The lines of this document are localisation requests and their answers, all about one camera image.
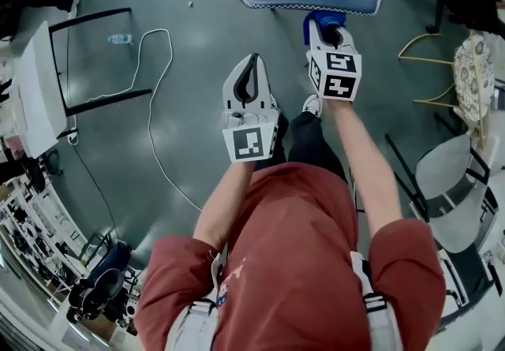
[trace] black cable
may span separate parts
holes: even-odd
[[[70,41],[70,28],[67,28],[67,35],[66,35],[66,94],[67,94],[67,96],[66,96],[66,99],[67,99],[67,101],[69,103],[71,103],[72,102],[72,96],[71,96],[70,88],[69,88],[69,86],[70,86],[70,78],[69,78],[69,41]],[[116,222],[114,221],[114,216],[112,215],[112,210],[110,209],[110,205],[107,202],[107,200],[105,199],[105,196],[103,195],[102,189],[100,188],[100,186],[96,182],[96,180],[93,177],[93,174],[89,170],[88,166],[86,166],[86,163],[84,162],[84,160],[81,158],[79,152],[76,149],[76,146],[75,145],[71,145],[71,146],[73,147],[73,150],[76,152],[76,155],[79,158],[80,162],[82,163],[82,166],[84,166],[84,168],[86,169],[86,171],[89,174],[89,177],[93,180],[93,183],[95,183],[96,188],[98,189],[100,195],[102,196],[103,202],[106,204],[107,210],[109,211],[110,221],[112,222],[112,225],[114,226],[114,230],[116,231],[116,236],[118,237],[119,240],[121,240],[121,238],[119,237],[119,233],[118,233],[118,227],[116,226]]]

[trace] black chair leg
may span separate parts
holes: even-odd
[[[442,0],[436,0],[435,24],[430,24],[426,26],[426,31],[429,34],[438,34],[440,32],[440,26],[442,25],[442,19],[443,19],[443,2]]]

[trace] person's left arm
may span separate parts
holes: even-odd
[[[212,291],[211,265],[240,211],[254,162],[234,163],[204,205],[191,237],[156,242],[142,288],[135,327],[147,351],[163,351],[182,309]]]

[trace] white cable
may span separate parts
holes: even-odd
[[[92,99],[89,99],[86,103],[89,103],[93,100],[97,100],[97,99],[101,99],[103,97],[113,97],[115,95],[120,95],[121,93],[126,93],[130,90],[133,89],[133,87],[135,86],[135,82],[137,80],[137,74],[139,73],[139,68],[140,68],[140,53],[142,52],[142,43],[144,42],[144,38],[149,35],[149,34],[152,34],[152,33],[155,33],[155,32],[165,32],[166,35],[168,35],[168,42],[170,44],[170,60],[168,61],[168,63],[166,64],[165,66],[165,69],[163,70],[163,73],[161,74],[161,76],[159,77],[158,79],[158,83],[156,83],[156,87],[155,87],[155,90],[152,92],[152,96],[151,96],[151,99],[149,100],[149,120],[148,120],[148,133],[149,133],[149,139],[151,140],[151,147],[152,147],[152,153],[153,155],[155,156],[155,159],[156,159],[156,162],[158,163],[158,166],[159,168],[161,169],[161,172],[163,173],[163,176],[165,176],[166,180],[172,184],[172,186],[191,204],[193,205],[198,211],[201,211],[202,209],[200,207],[198,207],[194,202],[191,201],[191,199],[183,193],[183,191],[177,187],[177,185],[166,175],[165,173],[165,169],[163,169],[163,166],[161,164],[161,162],[159,161],[159,158],[158,158],[158,155],[156,154],[156,149],[155,149],[155,142],[152,138],[152,134],[151,134],[151,120],[152,120],[152,102],[153,100],[155,99],[156,97],[156,93],[158,92],[158,87],[159,85],[161,84],[161,81],[162,79],[165,77],[166,75],[166,72],[168,71],[168,69],[170,68],[170,65],[172,65],[172,61],[174,60],[174,48],[172,46],[172,38],[170,37],[170,33],[168,30],[166,30],[165,28],[157,28],[155,30],[151,30],[150,32],[146,32],[142,38],[140,39],[140,44],[139,44],[139,53],[137,55],[137,69],[135,70],[135,74],[133,75],[133,80],[132,80],[132,84],[129,88],[123,90],[123,91],[120,91],[118,93],[112,93],[110,95],[99,95],[98,97],[94,97]]]

